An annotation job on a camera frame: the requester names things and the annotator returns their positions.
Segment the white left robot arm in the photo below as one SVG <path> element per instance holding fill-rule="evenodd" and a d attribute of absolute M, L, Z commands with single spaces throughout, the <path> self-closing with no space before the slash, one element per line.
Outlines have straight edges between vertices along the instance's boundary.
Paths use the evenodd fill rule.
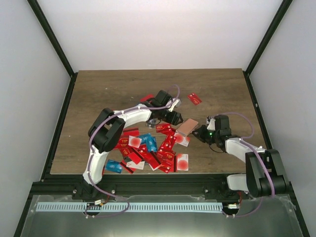
<path fill-rule="evenodd" d="M 183 118 L 174 111 L 180 106 L 181 100 L 173 98 L 169 93 L 160 90 L 159 93 L 134 107 L 113 111 L 105 108 L 101 111 L 88 131 L 89 159 L 83 173 L 87 183 L 83 193 L 89 199 L 100 196 L 101 187 L 97 184 L 102 179 L 102 170 L 110 151 L 118 144 L 119 138 L 126 127 L 139 122 L 158 119 L 171 125 L 179 125 Z"/>

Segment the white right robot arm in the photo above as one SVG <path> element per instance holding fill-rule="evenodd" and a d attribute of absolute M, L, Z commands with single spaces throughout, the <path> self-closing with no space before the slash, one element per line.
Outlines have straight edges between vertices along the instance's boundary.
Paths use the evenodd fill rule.
<path fill-rule="evenodd" d="M 229 117 L 217 115 L 208 118 L 206 125 L 192 131 L 201 142 L 216 145 L 222 152 L 245 163 L 244 174 L 227 176 L 220 185 L 223 198 L 232 198 L 237 191 L 244 191 L 255 198 L 274 197 L 288 192 L 290 187 L 279 151 L 254 146 L 242 137 L 232 134 Z"/>

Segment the pink card holder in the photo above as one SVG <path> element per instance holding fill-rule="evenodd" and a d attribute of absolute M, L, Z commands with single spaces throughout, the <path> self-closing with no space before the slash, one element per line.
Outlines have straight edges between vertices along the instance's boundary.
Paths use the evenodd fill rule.
<path fill-rule="evenodd" d="M 198 121 L 189 118 L 176 129 L 176 132 L 182 136 L 188 136 L 197 126 Z"/>

